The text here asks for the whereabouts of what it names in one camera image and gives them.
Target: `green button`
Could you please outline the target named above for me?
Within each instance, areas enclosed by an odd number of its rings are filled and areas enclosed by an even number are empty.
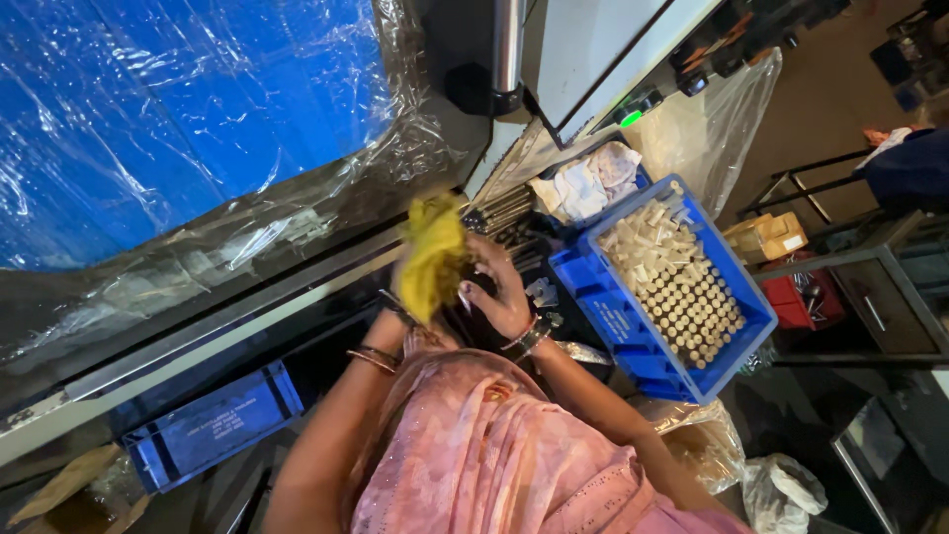
[[[638,109],[636,111],[633,111],[629,115],[626,115],[626,118],[620,122],[620,127],[625,128],[629,126],[630,124],[635,123],[641,116],[642,116],[642,112],[639,111]]]

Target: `pink garment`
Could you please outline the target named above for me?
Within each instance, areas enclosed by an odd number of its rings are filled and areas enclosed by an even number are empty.
[[[400,408],[354,533],[751,533],[725,514],[676,510],[632,447],[548,402],[497,355],[417,356],[385,403],[384,427]]]

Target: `blue tarp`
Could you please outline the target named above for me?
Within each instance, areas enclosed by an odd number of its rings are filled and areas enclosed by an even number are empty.
[[[0,0],[0,258],[83,268],[389,123],[368,0]]]

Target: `cardboard box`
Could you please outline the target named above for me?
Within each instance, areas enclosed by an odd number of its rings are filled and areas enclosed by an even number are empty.
[[[722,232],[722,236],[746,264],[778,259],[808,244],[804,229],[791,212],[745,220]]]
[[[120,534],[141,517],[148,503],[128,454],[107,445],[70,462],[8,527],[35,518],[22,534]]]

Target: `drawer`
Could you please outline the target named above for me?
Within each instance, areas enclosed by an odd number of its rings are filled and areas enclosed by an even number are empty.
[[[831,268],[844,293],[884,353],[938,353],[936,343],[876,259]]]

